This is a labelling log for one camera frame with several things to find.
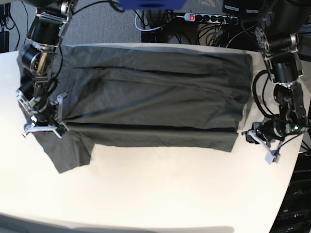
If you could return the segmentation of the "white power strip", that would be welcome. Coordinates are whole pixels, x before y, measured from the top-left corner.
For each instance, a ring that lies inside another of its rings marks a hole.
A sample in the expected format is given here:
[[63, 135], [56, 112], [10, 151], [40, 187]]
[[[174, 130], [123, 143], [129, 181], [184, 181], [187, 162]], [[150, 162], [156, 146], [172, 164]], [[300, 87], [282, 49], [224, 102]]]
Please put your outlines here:
[[225, 15], [185, 13], [183, 19], [187, 22], [200, 22], [208, 24], [220, 24], [220, 25], [239, 24], [239, 19], [237, 17]]

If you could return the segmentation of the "grey T-shirt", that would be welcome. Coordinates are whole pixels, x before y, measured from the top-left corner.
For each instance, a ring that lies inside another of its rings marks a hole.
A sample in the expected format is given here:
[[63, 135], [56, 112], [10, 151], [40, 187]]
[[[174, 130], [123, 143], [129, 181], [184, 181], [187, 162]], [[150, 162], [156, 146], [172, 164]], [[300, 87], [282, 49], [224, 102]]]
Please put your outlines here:
[[34, 137], [63, 173], [88, 165], [96, 144], [231, 152], [251, 96], [252, 56], [191, 50], [64, 46], [61, 137]]

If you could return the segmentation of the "black OpenArm base box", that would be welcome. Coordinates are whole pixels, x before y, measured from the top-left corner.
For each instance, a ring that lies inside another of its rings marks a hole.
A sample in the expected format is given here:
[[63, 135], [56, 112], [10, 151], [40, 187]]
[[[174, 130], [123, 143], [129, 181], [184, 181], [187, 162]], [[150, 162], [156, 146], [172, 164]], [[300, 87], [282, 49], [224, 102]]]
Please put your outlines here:
[[311, 153], [298, 155], [290, 183], [270, 232], [311, 231]]

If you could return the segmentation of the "blue plastic bin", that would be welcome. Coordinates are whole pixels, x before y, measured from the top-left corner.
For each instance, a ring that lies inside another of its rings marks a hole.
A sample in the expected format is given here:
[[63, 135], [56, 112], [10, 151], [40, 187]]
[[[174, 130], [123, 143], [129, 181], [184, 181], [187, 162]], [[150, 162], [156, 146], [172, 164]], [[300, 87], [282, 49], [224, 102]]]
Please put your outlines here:
[[160, 9], [180, 10], [186, 0], [118, 0], [124, 10], [132, 9]]

